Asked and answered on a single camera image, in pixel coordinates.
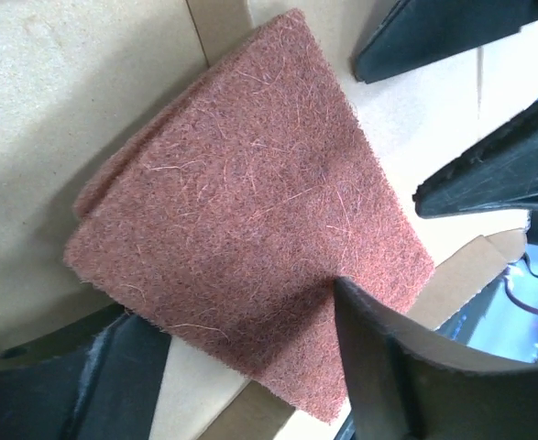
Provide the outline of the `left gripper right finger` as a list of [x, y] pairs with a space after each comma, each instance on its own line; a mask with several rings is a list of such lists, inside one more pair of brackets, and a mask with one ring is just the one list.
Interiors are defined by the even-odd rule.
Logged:
[[348, 278], [334, 298], [358, 439], [538, 439], [538, 365], [453, 342]]

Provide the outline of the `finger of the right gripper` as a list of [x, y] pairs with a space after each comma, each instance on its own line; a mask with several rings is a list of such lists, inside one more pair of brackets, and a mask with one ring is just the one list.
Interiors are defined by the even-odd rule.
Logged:
[[418, 186], [421, 218], [538, 211], [538, 99]]
[[538, 1], [398, 1], [353, 59], [376, 83], [504, 39], [538, 21]]

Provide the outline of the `brown cardboard express box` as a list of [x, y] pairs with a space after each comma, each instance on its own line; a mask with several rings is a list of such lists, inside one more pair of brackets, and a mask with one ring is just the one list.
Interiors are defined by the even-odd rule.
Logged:
[[293, 7], [408, 215], [427, 175], [538, 95], [538, 22], [367, 85], [350, 58], [389, 1], [0, 1], [0, 352], [107, 304], [62, 262], [77, 193], [251, 28]]

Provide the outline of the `reddish brown scouring pad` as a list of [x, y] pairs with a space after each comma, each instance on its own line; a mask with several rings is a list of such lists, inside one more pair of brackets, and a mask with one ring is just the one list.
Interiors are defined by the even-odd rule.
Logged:
[[406, 312], [434, 272], [298, 9], [141, 128], [74, 210], [82, 281], [324, 422], [346, 399], [335, 279]]

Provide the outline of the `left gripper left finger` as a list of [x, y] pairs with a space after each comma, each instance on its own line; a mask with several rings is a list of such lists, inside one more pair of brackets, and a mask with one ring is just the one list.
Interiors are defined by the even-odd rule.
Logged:
[[170, 335], [112, 304], [0, 353], [0, 439], [147, 439]]

